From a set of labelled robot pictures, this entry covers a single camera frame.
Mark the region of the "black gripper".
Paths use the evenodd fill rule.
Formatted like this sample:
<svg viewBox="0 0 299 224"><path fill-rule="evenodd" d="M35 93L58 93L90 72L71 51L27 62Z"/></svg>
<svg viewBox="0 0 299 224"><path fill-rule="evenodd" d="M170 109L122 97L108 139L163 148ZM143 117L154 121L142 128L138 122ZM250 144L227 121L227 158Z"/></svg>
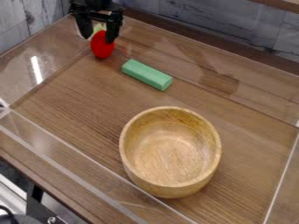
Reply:
<svg viewBox="0 0 299 224"><path fill-rule="evenodd" d="M70 0L70 13L75 16L80 35L88 39L94 33L92 20L107 21L106 41L112 44L123 25L124 8L112 0Z"/></svg>

